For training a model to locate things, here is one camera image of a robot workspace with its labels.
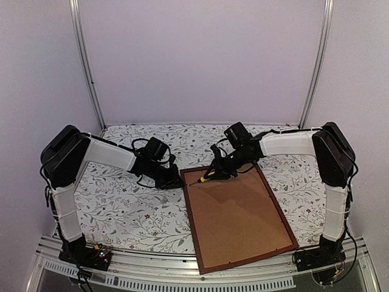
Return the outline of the yellow handled screwdriver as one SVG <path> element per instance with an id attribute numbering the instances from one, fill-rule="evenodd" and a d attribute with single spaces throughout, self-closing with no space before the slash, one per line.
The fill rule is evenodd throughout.
<path id="1" fill-rule="evenodd" d="M 190 183 L 190 186 L 195 185 L 195 184 L 204 183 L 206 181 L 209 181 L 209 180 L 213 179 L 214 174 L 215 174 L 214 171 L 206 173 L 204 176 L 200 177 L 195 182 Z"/>

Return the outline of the red-brown wooden picture frame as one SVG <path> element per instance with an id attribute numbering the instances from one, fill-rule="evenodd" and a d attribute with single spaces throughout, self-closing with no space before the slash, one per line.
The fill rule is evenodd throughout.
<path id="1" fill-rule="evenodd" d="M 206 167 L 181 170 L 200 274 L 257 262 L 298 248 L 261 169 L 198 183 Z"/>

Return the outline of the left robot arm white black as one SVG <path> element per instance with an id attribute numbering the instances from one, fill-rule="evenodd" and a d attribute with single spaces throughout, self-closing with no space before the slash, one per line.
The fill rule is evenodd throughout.
<path id="1" fill-rule="evenodd" d="M 41 163 L 53 214 L 64 237 L 74 240 L 66 252 L 77 264 L 91 257 L 80 237 L 123 249 L 191 249 L 182 181 L 161 137 L 101 138 L 68 125 L 43 150 Z"/>

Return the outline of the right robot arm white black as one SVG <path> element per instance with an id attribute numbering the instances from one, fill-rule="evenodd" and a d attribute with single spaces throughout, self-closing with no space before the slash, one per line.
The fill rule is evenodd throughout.
<path id="1" fill-rule="evenodd" d="M 224 134 L 234 151 L 222 155 L 219 147 L 213 144 L 214 158 L 199 183 L 236 178 L 243 165 L 255 165 L 267 156 L 308 155 L 315 158 L 325 185 L 326 213 L 314 260 L 319 265 L 327 265 L 336 258 L 346 235 L 346 219 L 352 201 L 351 181 L 359 171 L 355 152 L 338 125 L 327 122 L 318 128 L 269 130 L 253 135 L 237 122 Z"/>

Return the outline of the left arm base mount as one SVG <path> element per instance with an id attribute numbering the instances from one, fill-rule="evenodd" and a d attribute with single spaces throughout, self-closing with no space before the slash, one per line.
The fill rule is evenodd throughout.
<path id="1" fill-rule="evenodd" d="M 112 253 L 110 247 L 101 243 L 88 247 L 83 241 L 74 241 L 63 243 L 58 258 L 81 267 L 107 271 L 111 263 Z"/>

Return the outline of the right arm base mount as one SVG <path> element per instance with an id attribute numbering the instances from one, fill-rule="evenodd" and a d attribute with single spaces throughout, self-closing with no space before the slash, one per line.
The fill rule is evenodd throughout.
<path id="1" fill-rule="evenodd" d="M 346 255 L 342 245 L 330 243 L 320 245 L 313 249 L 299 249 L 292 255 L 292 261 L 297 267 L 297 271 L 321 268 L 335 263 L 343 262 Z"/>

